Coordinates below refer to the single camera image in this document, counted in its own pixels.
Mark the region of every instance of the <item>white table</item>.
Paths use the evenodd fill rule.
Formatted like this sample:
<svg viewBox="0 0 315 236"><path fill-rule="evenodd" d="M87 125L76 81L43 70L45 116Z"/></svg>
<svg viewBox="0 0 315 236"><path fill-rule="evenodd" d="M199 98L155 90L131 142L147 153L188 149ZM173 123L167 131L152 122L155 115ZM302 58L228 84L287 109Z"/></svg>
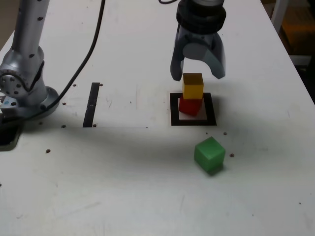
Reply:
<svg viewBox="0 0 315 236"><path fill-rule="evenodd" d="M88 51L99 4L51 1L41 46L44 79L58 92ZM260 1L224 6L226 77L201 62L184 69L203 73L218 125L172 127L169 93L182 86L169 72L177 4L106 1L66 105L0 153L1 236L314 235L314 104ZM97 127L82 128L92 82L104 84ZM226 148L214 177L193 161L209 136Z"/></svg>

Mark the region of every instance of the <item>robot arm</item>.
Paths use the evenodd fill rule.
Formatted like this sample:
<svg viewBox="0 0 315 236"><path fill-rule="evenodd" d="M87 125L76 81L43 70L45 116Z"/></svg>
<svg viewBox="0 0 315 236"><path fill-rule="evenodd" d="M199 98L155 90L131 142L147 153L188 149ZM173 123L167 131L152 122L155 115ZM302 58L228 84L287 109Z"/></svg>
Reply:
<svg viewBox="0 0 315 236"><path fill-rule="evenodd" d="M171 75L179 81L183 73L184 59L204 61L217 78L225 75L224 50L217 32L226 17L224 0L181 0L177 9L179 23L171 62ZM15 28L12 48L0 65L0 88L6 95L1 106L4 120L47 116L58 106L57 92L46 87L42 72L44 52L39 41L49 0L20 0L19 15ZM105 1L102 1L98 28L100 28ZM83 67L96 44L94 42Z"/></svg>
<svg viewBox="0 0 315 236"><path fill-rule="evenodd" d="M49 0L20 1L13 44L0 65L5 119L29 117L58 97L55 90L45 87L42 78L44 52L39 41L48 5Z"/></svg>

